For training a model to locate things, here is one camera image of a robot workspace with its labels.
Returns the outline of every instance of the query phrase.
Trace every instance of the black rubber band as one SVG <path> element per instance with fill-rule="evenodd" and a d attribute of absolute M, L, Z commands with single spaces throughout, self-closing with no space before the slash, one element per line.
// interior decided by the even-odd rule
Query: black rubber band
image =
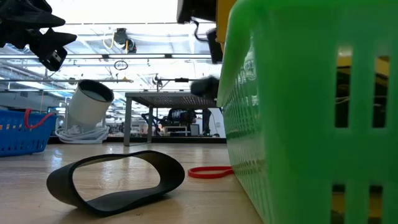
<path fill-rule="evenodd" d="M 158 186 L 149 189 L 128 190 L 84 201 L 73 183 L 73 172 L 78 167 L 99 162 L 137 157 L 152 164 L 160 175 Z M 106 154 L 82 159 L 53 171 L 47 178 L 47 188 L 59 201 L 84 209 L 99 216 L 119 214 L 158 200 L 163 194 L 176 189 L 184 180 L 185 172 L 172 157 L 156 152 L 141 151 L 132 154 Z"/>

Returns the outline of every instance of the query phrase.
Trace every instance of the red rubber band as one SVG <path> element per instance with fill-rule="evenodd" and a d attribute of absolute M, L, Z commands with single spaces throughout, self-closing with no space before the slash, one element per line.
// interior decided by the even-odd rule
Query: red rubber band
<path fill-rule="evenodd" d="M 203 171 L 224 171 L 216 174 L 198 174 Z M 188 176 L 197 179 L 217 179 L 233 174 L 234 170 L 230 166 L 196 167 L 188 170 Z"/>
<path fill-rule="evenodd" d="M 25 111 L 25 115 L 24 115 L 25 128 L 30 128 L 30 129 L 38 128 L 39 126 L 43 125 L 44 121 L 47 118 L 49 118 L 49 117 L 51 117 L 53 115 L 52 113 L 46 114 L 44 116 L 44 118 L 41 119 L 36 125 L 30 125 L 29 126 L 29 115 L 30 115 L 31 112 L 32 112 L 32 109 L 26 109 L 26 111 Z"/>

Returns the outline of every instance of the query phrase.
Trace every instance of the metal table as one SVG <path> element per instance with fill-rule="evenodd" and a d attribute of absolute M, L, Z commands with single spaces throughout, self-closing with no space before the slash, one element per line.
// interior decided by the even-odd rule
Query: metal table
<path fill-rule="evenodd" d="M 131 131 L 131 104 L 132 101 L 147 106 L 149 108 L 148 120 L 148 142 L 152 142 L 152 121 L 154 119 L 154 108 L 217 108 L 213 100 L 206 100 L 185 92 L 135 92 L 126 93 L 126 118 L 124 121 L 124 141 L 125 146 L 130 146 Z"/>

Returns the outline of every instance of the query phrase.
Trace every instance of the blue plastic basket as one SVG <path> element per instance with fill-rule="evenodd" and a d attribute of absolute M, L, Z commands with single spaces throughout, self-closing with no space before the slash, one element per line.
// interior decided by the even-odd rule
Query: blue plastic basket
<path fill-rule="evenodd" d="M 30 114 L 29 125 L 37 124 L 45 114 Z M 35 129 L 25 128 L 24 113 L 0 110 L 0 156 L 18 156 L 44 151 L 56 116 L 51 116 Z"/>

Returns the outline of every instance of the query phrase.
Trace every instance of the white cylinder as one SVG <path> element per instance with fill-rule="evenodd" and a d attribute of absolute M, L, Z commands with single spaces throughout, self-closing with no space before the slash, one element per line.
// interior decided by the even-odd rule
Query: white cylinder
<path fill-rule="evenodd" d="M 67 129 L 78 125 L 84 132 L 91 131 L 103 119 L 113 99 L 112 90 L 105 85 L 93 80 L 80 81 L 68 106 Z"/>

